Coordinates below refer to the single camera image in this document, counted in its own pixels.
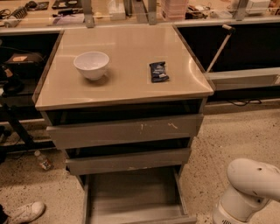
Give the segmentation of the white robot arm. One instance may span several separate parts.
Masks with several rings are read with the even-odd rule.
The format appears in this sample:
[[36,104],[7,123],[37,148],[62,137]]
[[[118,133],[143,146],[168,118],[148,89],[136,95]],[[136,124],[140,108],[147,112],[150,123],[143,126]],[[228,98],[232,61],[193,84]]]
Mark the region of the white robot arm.
[[249,224],[272,200],[280,201],[280,170],[247,158],[227,167],[228,188],[213,210],[213,224]]

